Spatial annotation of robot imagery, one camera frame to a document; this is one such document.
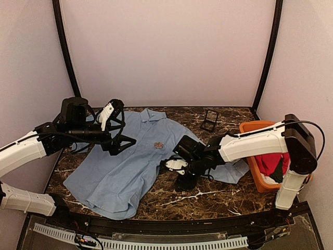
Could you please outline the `round iridescent brooch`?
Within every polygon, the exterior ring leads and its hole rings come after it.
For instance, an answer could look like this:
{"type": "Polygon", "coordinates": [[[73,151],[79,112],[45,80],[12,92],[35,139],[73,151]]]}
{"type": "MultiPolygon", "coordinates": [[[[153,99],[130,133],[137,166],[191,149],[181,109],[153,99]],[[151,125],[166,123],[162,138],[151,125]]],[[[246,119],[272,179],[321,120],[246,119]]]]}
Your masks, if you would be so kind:
{"type": "Polygon", "coordinates": [[[157,149],[162,149],[164,147],[164,145],[161,142],[155,142],[154,147],[157,148],[157,149]]]}

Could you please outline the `light blue shirt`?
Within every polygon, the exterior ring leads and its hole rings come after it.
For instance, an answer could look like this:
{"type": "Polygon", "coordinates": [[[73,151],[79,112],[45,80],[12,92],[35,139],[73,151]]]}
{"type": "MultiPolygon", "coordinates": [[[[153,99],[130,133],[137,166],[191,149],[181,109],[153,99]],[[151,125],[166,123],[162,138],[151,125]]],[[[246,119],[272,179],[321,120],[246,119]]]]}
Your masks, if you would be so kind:
{"type": "Polygon", "coordinates": [[[123,134],[136,139],[135,145],[116,156],[94,146],[63,183],[81,204],[113,220],[135,216],[140,199],[157,178],[160,161],[172,156],[183,136],[199,140],[164,112],[127,111],[125,123],[123,134]],[[164,147],[155,148],[155,142],[163,143],[164,147]]]}

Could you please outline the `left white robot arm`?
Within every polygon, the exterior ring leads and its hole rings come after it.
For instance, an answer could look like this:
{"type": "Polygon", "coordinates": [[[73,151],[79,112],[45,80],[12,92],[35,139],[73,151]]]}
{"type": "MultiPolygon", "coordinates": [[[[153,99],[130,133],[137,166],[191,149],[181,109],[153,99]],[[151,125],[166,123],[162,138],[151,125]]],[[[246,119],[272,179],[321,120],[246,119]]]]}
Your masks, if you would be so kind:
{"type": "MultiPolygon", "coordinates": [[[[111,156],[118,155],[136,143],[135,139],[122,135],[124,127],[124,103],[120,99],[110,100],[95,113],[87,99],[66,98],[52,122],[35,127],[1,148],[1,176],[79,142],[100,145],[111,156]]],[[[1,183],[1,209],[53,216],[62,227],[73,223],[73,214],[66,210],[59,196],[29,192],[4,182],[1,183]]]]}

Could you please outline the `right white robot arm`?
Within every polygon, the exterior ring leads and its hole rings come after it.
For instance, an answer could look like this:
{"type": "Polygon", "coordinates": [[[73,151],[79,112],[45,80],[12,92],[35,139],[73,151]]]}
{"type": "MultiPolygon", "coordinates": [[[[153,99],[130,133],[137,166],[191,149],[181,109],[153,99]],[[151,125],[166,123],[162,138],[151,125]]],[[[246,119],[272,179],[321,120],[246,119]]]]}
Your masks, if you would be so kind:
{"type": "Polygon", "coordinates": [[[178,159],[169,159],[165,166],[176,171],[178,189],[191,191],[198,178],[209,169],[246,157],[272,153],[287,153],[290,165],[275,198],[275,207],[266,213],[265,221],[276,226],[292,207],[306,177],[317,168],[322,152],[316,151],[313,134],[307,129],[308,121],[294,114],[285,115],[273,125],[231,134],[226,132],[211,138],[206,145],[183,136],[173,152],[178,159]]]}

